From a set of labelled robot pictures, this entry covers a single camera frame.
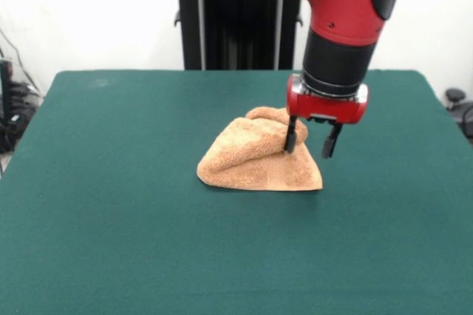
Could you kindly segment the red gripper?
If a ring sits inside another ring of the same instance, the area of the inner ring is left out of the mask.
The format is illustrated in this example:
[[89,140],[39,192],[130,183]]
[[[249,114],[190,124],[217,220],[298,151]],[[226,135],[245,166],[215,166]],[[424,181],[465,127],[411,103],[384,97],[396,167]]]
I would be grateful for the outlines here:
[[367,110],[369,89],[362,84],[356,94],[350,98],[331,98],[317,95],[302,79],[301,74],[290,74],[287,82],[286,110],[289,123],[285,138],[284,151],[293,152],[296,141],[297,118],[316,119],[335,122],[324,142],[321,156],[329,159],[333,156],[336,143],[343,129],[343,124],[357,124]]

